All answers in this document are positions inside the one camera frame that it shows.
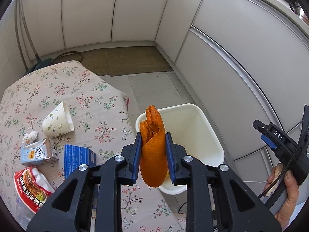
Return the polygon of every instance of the floral tablecloth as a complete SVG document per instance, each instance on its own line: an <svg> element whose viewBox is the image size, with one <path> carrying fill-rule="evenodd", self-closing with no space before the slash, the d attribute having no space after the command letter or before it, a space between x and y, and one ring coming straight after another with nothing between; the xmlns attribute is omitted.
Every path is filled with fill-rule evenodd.
<svg viewBox="0 0 309 232"><path fill-rule="evenodd" d="M42 121L61 101L70 108L75 131L54 139L58 162L38 166L54 189L64 181L64 144L90 148L99 165L135 139L127 112L128 97L77 61L34 71L7 88L0 104L0 195L24 228L21 221L25 214L19 208L21 201L13 183L14 172L25 168L20 164L21 140L31 130L39 131L38 140L44 138ZM135 186L122 187L121 200L126 231L183 230L183 216L176 218L160 191L149 188L141 176Z"/></svg>

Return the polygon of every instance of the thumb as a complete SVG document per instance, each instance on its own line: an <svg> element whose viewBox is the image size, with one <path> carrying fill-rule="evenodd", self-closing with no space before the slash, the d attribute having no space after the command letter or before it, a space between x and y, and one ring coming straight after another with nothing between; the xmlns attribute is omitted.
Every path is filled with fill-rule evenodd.
<svg viewBox="0 0 309 232"><path fill-rule="evenodd" d="M284 183L286 185L288 197L276 215L276 218L280 222L282 228L285 228L288 225L299 195L299 186L291 170L286 173L284 177Z"/></svg>

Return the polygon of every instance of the metal screw head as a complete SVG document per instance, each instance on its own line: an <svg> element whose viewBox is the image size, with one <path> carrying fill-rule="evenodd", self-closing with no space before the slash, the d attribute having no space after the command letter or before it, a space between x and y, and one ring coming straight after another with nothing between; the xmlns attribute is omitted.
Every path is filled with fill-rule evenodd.
<svg viewBox="0 0 309 232"><path fill-rule="evenodd" d="M190 162L190 161L193 160L193 158L192 158L192 156L190 156L190 155L186 155L186 156L183 158L183 160L186 161L186 162Z"/></svg>
<svg viewBox="0 0 309 232"><path fill-rule="evenodd" d="M86 164L81 164L81 165L78 167L78 169L79 169L80 171L85 171L85 170L87 170L87 168L88 168L88 166L87 166Z"/></svg>
<svg viewBox="0 0 309 232"><path fill-rule="evenodd" d="M123 161L125 158L122 155L115 156L115 161L120 162Z"/></svg>
<svg viewBox="0 0 309 232"><path fill-rule="evenodd" d="M221 171L224 171L224 172L229 170L229 167L227 165L221 165L219 168L220 168Z"/></svg>

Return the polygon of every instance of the black cable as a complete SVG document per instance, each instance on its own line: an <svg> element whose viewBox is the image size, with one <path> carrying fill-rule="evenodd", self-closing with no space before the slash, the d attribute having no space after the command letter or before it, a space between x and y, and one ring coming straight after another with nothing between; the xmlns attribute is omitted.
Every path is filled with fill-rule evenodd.
<svg viewBox="0 0 309 232"><path fill-rule="evenodd" d="M25 66L26 72L28 71L28 66L26 64L24 55L23 55L23 51L21 49L20 46L20 39L19 39L19 35L18 35L18 28L17 28L17 4L19 3L19 0L15 0L15 9L14 9L14 24L15 24L15 34L16 34L16 40L17 40L17 45L18 45L18 49L20 52L20 56L21 56L21 60L23 61L23 64Z"/></svg>
<svg viewBox="0 0 309 232"><path fill-rule="evenodd" d="M42 60L40 59L38 52L36 51L36 49L34 47L34 44L32 42L32 39L31 39L31 36L30 36L30 33L29 33L29 29L28 29L28 26L27 26L27 23L26 23L26 18L25 18L24 8L23 8L23 2L22 2L22 0L19 0L19 1L20 1L20 14L21 14L21 19L23 21L24 29L25 29L25 32L26 32L26 36L28 38L28 41L30 43L30 46L32 48L32 51L33 51L38 63L40 63L40 62L42 62Z"/></svg>
<svg viewBox="0 0 309 232"><path fill-rule="evenodd" d="M288 161L288 164L286 164L285 168L281 171L281 173L279 174L279 176L274 180L273 183L270 184L270 186L268 188L266 188L263 193L261 193L258 198L261 198L262 196L264 196L282 177L285 176L286 172L288 171L289 169L289 166L292 162L292 159L293 157L295 156L296 154L296 151L298 150L299 147L297 147L293 153L293 155L291 156L290 160Z"/></svg>
<svg viewBox="0 0 309 232"><path fill-rule="evenodd" d="M80 55L80 57L81 57L81 60L79 60L79 62L81 62L81 61L83 60L83 56L82 56L82 54L81 54L80 52L78 52L78 51L68 51L68 52L61 53L59 56L55 57L54 60L53 60L53 64L56 63L56 60L57 60L59 57L61 57L61 56L63 56L63 55L68 55L68 54L78 54L78 55Z"/></svg>
<svg viewBox="0 0 309 232"><path fill-rule="evenodd" d="M186 203L187 203L187 202L185 202L184 204L182 204L182 205L180 206L180 208L178 209L178 213L180 212L181 208L182 208Z"/></svg>

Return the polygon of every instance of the blue box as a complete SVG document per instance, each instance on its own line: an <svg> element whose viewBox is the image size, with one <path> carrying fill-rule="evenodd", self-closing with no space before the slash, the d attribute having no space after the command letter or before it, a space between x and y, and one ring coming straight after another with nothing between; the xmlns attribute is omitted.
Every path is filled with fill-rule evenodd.
<svg viewBox="0 0 309 232"><path fill-rule="evenodd" d="M81 164L96 166L96 154L89 148L64 145L64 178L68 178Z"/></svg>

